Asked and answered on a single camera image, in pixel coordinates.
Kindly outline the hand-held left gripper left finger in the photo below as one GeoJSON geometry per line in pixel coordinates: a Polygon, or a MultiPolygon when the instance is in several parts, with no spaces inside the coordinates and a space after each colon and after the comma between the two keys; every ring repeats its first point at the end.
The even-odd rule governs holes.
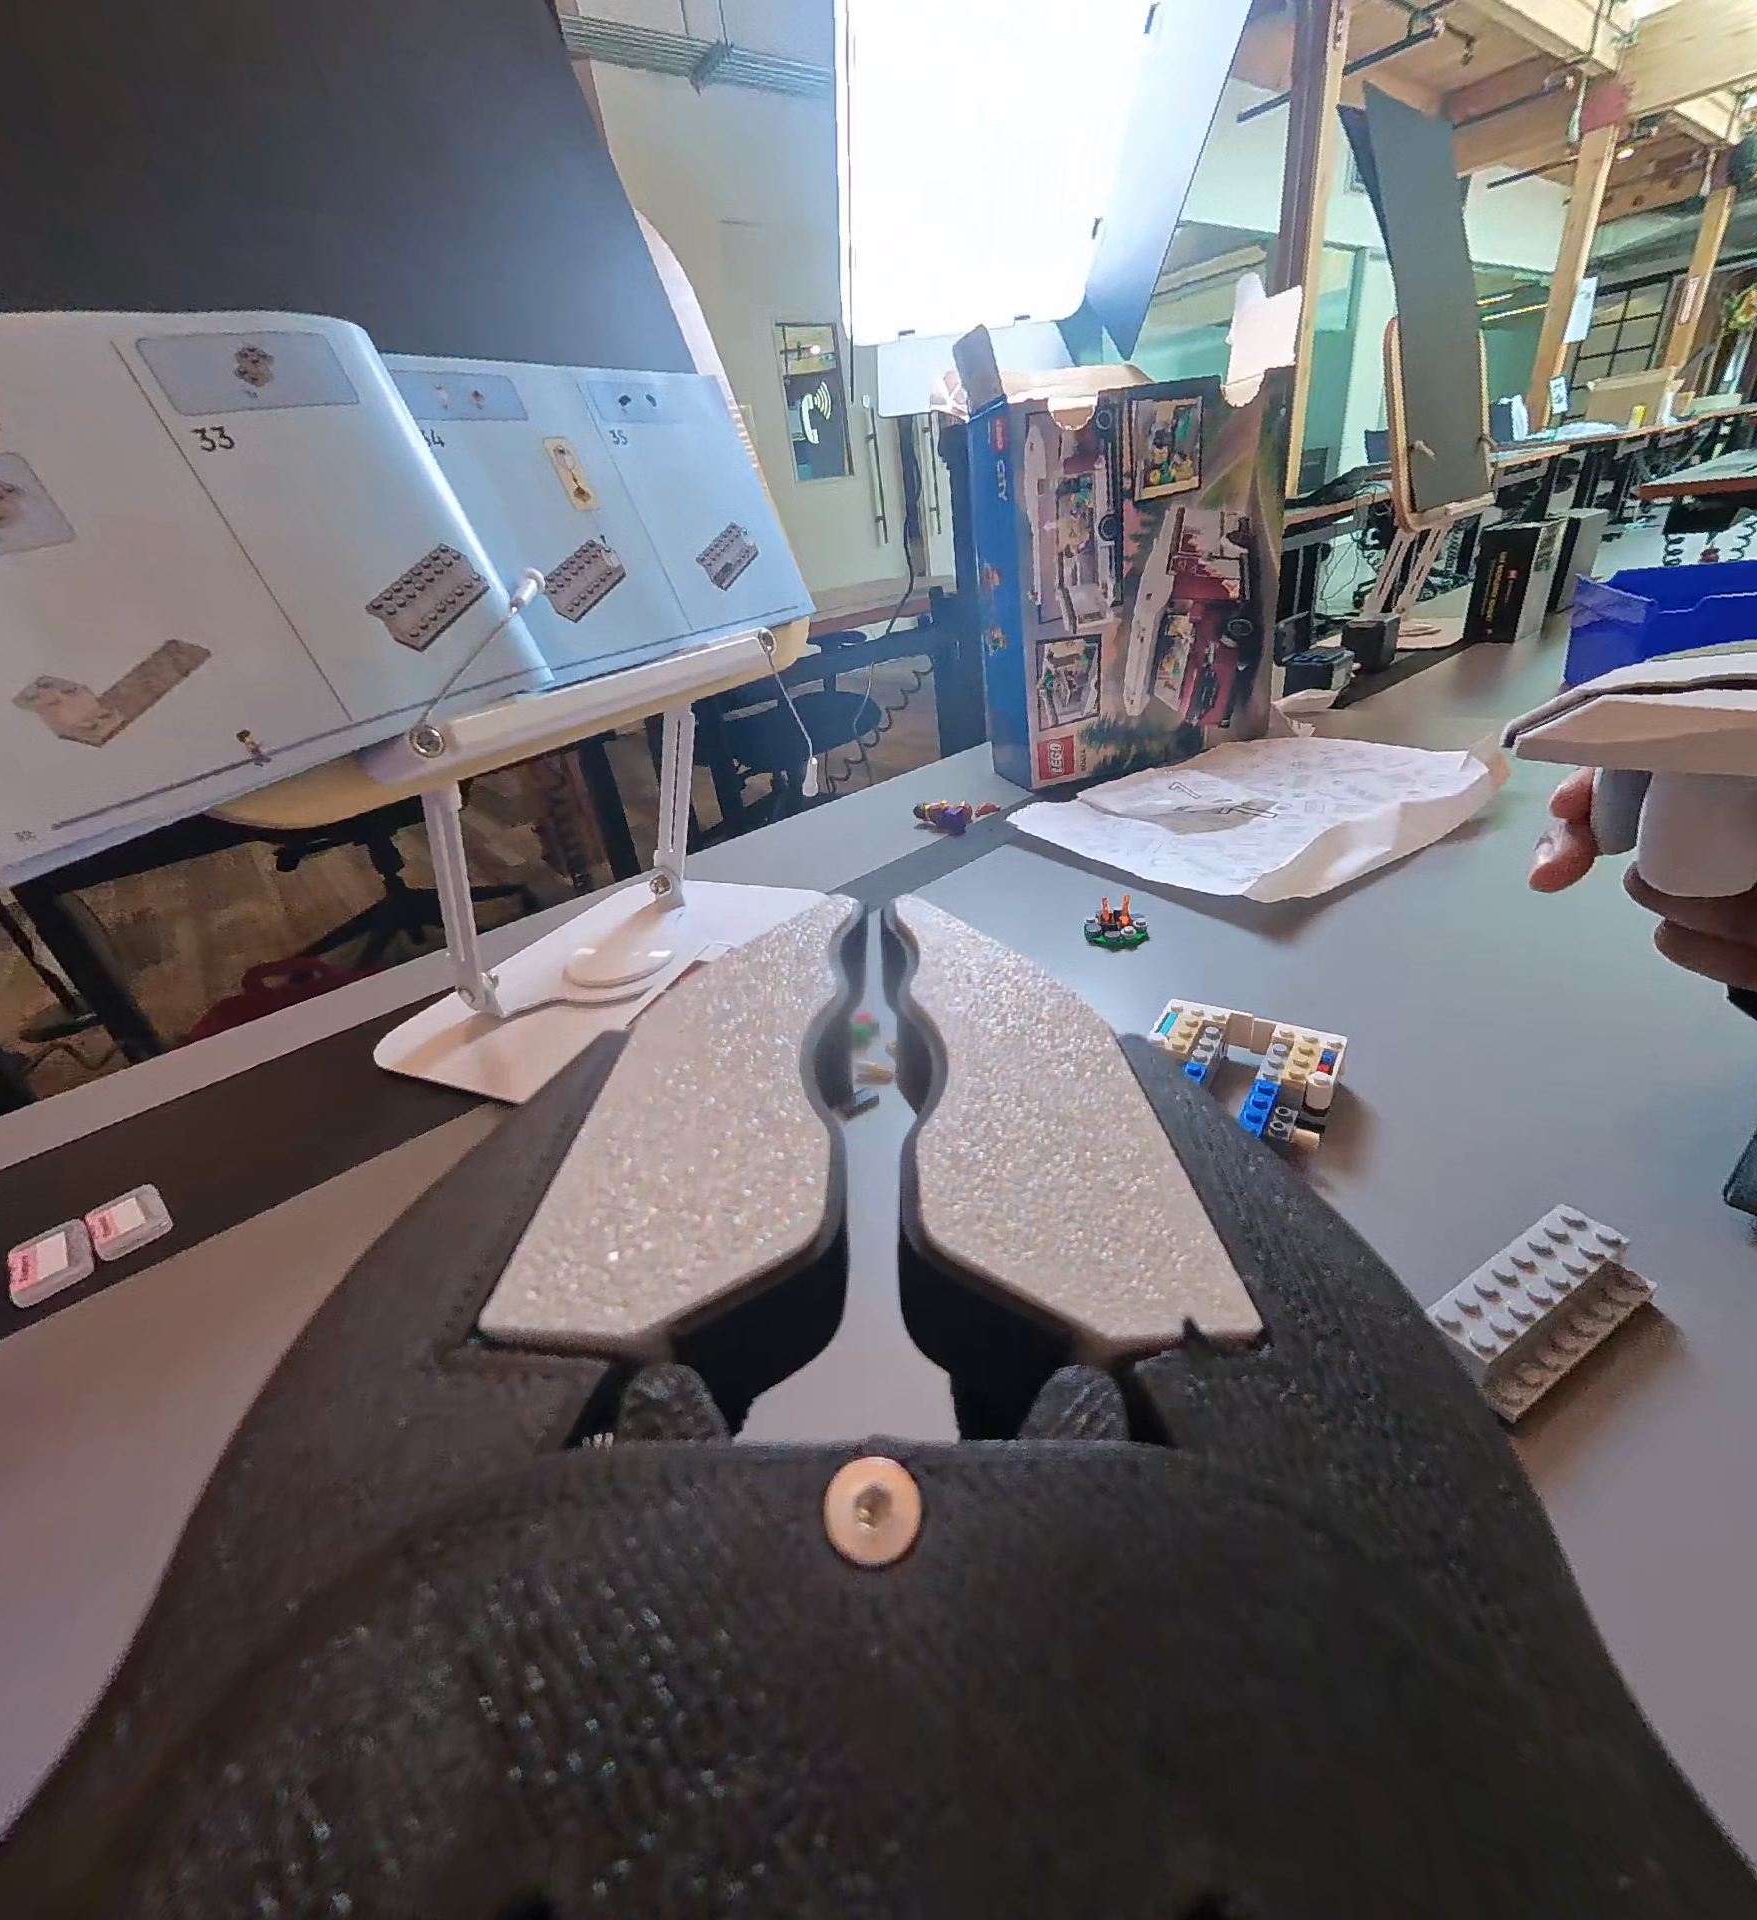
{"type": "Polygon", "coordinates": [[[853,899],[827,896],[634,1024],[478,1312],[483,1337],[664,1356],[827,1241],[841,1152],[806,1043],[841,1000],[854,916],[853,899]]]}

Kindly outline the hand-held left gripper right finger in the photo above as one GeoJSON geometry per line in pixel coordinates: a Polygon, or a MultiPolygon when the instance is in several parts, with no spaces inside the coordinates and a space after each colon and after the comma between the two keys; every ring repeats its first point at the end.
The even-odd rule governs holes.
{"type": "Polygon", "coordinates": [[[1265,1326],[1109,1023],[931,899],[883,911],[921,1257],[1093,1359],[1265,1326]]]}

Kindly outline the grey lego plate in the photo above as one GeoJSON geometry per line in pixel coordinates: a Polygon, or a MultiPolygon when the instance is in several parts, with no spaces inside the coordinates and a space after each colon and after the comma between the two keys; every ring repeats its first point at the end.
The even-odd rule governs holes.
{"type": "Polygon", "coordinates": [[[1630,1244],[1557,1204],[1423,1310],[1506,1428],[1652,1304],[1655,1285],[1630,1266],[1630,1244]]]}

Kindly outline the white lego partial build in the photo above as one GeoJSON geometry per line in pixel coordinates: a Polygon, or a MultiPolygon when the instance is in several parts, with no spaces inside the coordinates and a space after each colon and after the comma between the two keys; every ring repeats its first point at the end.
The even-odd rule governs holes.
{"type": "Polygon", "coordinates": [[[1229,1104],[1242,1133],[1292,1159],[1317,1153],[1346,1077],[1343,1033],[1173,997],[1148,1038],[1229,1104]]]}

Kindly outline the lego set box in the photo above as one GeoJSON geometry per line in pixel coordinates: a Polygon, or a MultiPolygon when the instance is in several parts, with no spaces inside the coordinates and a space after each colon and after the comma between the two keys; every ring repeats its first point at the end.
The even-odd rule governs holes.
{"type": "Polygon", "coordinates": [[[999,778],[1079,788],[1267,735],[1291,365],[1156,380],[953,343],[999,778]]]}

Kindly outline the lego instruction booklet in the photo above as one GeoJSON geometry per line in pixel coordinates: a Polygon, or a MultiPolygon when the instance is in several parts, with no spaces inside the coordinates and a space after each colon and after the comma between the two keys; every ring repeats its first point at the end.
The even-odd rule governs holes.
{"type": "Polygon", "coordinates": [[[716,378],[0,314],[0,883],[813,611],[716,378]]]}

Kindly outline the person's right hand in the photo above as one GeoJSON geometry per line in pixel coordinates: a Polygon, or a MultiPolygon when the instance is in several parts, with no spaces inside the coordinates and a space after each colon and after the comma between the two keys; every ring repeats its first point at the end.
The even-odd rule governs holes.
{"type": "MultiPolygon", "coordinates": [[[[1535,843],[1528,887],[1553,896],[1580,883],[1599,860],[1589,824],[1596,772],[1576,770],[1547,802],[1547,827],[1535,843]]],[[[1627,898],[1655,922],[1658,953],[1680,969],[1757,994],[1757,885],[1724,899],[1686,899],[1647,885],[1627,865],[1627,898]]]]}

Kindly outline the blue plastic bin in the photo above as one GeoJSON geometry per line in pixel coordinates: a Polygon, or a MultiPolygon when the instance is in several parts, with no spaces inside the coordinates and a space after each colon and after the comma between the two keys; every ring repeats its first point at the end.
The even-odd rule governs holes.
{"type": "Polygon", "coordinates": [[[1580,579],[1563,686],[1645,660],[1757,641],[1757,560],[1632,569],[1580,579]]]}

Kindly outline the white book stand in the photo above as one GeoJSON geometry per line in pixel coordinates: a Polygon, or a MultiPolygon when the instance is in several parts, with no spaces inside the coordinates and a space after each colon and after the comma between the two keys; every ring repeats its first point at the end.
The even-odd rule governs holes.
{"type": "Polygon", "coordinates": [[[690,636],[658,658],[607,655],[562,667],[550,692],[487,695],[451,713],[462,660],[410,727],[358,756],[365,775],[422,796],[451,989],[374,1045],[388,1073],[523,1103],[604,1031],[626,1026],[694,962],[793,918],[817,896],[688,880],[696,706],[777,666],[777,631],[811,597],[782,566],[777,585],[744,572],[690,636]],[[599,905],[499,962],[480,952],[468,890],[462,781],[601,731],[622,713],[662,715],[658,830],[650,869],[599,905]]]}

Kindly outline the tall black box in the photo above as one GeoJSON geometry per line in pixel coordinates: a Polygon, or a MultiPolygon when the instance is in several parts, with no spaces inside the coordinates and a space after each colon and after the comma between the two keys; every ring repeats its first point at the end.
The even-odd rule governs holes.
{"type": "Polygon", "coordinates": [[[1465,643],[1537,636],[1553,597],[1568,515],[1500,519],[1478,533],[1473,554],[1465,643]]]}

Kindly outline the white printed paper bag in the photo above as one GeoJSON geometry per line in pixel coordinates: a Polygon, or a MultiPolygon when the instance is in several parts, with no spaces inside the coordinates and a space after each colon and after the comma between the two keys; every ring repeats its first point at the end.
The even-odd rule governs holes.
{"type": "Polygon", "coordinates": [[[1029,802],[1010,827],[1152,890],[1315,899],[1449,836],[1506,776],[1506,756],[1489,739],[1436,751],[1267,735],[1105,781],[1072,801],[1029,802]]]}

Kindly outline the black office chair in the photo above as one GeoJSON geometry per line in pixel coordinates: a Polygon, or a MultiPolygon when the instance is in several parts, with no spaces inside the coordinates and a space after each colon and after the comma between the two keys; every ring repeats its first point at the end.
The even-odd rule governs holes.
{"type": "Polygon", "coordinates": [[[793,694],[764,677],[694,707],[694,760],[707,770],[723,828],[742,833],[818,799],[822,757],[875,737],[883,706],[870,694],[793,694]]]}

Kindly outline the phone icon wall sign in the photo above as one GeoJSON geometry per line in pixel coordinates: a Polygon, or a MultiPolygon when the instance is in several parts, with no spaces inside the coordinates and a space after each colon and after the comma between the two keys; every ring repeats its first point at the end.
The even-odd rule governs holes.
{"type": "Polygon", "coordinates": [[[853,473],[851,420],[839,324],[772,323],[794,477],[835,481],[853,473]]]}

